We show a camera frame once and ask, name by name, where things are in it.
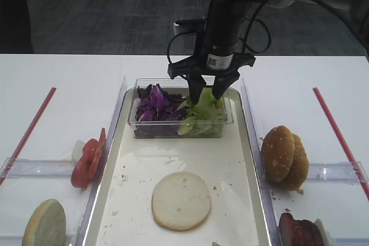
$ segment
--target crumb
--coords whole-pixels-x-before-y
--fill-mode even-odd
[[[299,188],[298,190],[296,190],[296,192],[297,192],[298,194],[304,195],[304,190],[301,190],[300,188]]]

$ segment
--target red straw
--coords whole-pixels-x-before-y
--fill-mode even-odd
[[[344,149],[344,152],[346,153],[347,159],[352,163],[352,165],[355,169],[355,172],[356,172],[356,174],[357,174],[357,176],[360,180],[360,184],[362,185],[363,190],[364,190],[364,192],[367,195],[367,198],[369,200],[369,186],[368,186],[368,183],[365,181],[363,173],[361,172],[360,168],[357,166],[355,157],[353,156],[350,148],[348,147],[348,145],[347,145],[347,143],[344,139],[344,136],[342,135],[340,129],[338,128],[338,125],[337,125],[336,121],[334,121],[333,116],[330,113],[327,104],[325,104],[325,101],[324,101],[323,96],[321,95],[319,89],[318,88],[313,88],[312,90],[314,91],[314,93],[315,93],[315,95],[316,95],[316,97],[317,97],[317,99],[318,99],[325,115],[327,116],[327,118],[329,120],[329,123],[332,126],[333,131],[336,134],[336,137],[338,138],[338,141],[340,141],[340,144],[341,144],[342,148]]]
[[[4,180],[6,179],[6,175],[9,173],[10,169],[12,168],[13,164],[16,162],[17,157],[19,156],[19,153],[21,153],[25,143],[27,142],[29,136],[31,135],[33,129],[35,128],[37,122],[39,121],[40,117],[42,116],[42,113],[45,111],[47,105],[49,104],[52,96],[54,95],[56,91],[56,88],[51,88],[48,95],[46,96],[44,102],[42,103],[39,111],[37,112],[37,114],[35,115],[35,117],[33,118],[33,121],[31,122],[31,124],[29,125],[27,131],[24,133],[21,141],[19,142],[17,148],[15,149],[13,155],[11,156],[3,175],[0,177],[0,186],[1,184],[4,182]]]

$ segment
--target clear plastic container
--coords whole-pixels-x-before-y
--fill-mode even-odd
[[[213,79],[206,79],[208,84],[212,84]],[[128,115],[128,124],[131,127],[135,138],[218,138],[223,136],[224,125],[233,123],[231,105],[228,92],[222,96],[224,103],[225,119],[222,120],[202,120],[202,121],[144,121],[139,122],[136,117],[137,107],[140,103],[138,88],[146,88],[148,85],[159,84],[160,87],[169,94],[180,93],[183,97],[189,95],[188,84],[182,78],[171,79],[138,79],[134,86],[134,93]],[[177,131],[182,125],[196,127],[197,130],[207,131],[196,134],[178,135]]]

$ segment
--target tomato slice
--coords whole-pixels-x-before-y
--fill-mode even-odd
[[[99,161],[101,159],[101,154],[103,153],[103,149],[106,144],[106,135],[105,135],[105,129],[102,128],[100,133],[100,139],[99,139],[99,145],[95,150],[95,155],[93,157],[93,160],[91,162],[91,166],[88,169],[88,177],[93,180],[96,175],[97,166],[99,165]]]
[[[90,139],[85,144],[85,146],[83,146],[82,155],[87,156],[89,160],[92,160],[94,157],[95,150],[98,147],[98,145],[99,145],[99,142],[96,139],[94,138]]]
[[[105,144],[105,129],[102,128],[99,141],[92,138],[82,149],[82,157],[75,165],[70,178],[73,187],[87,188],[90,181],[95,178]]]
[[[88,177],[88,168],[90,167],[90,161],[81,157],[78,163],[75,165],[70,177],[70,182],[73,187],[87,188],[90,178]]]

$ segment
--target green lettuce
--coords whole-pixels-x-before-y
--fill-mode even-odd
[[[190,98],[187,97],[186,100],[181,103],[178,109],[188,107],[186,115],[184,117],[184,122],[193,121],[218,121],[225,120],[226,115],[224,112],[223,98],[217,100],[212,89],[204,88],[201,92],[199,101],[194,105]],[[177,133],[178,135],[217,135],[222,131],[222,124],[210,124],[210,123],[189,123],[182,124]]]

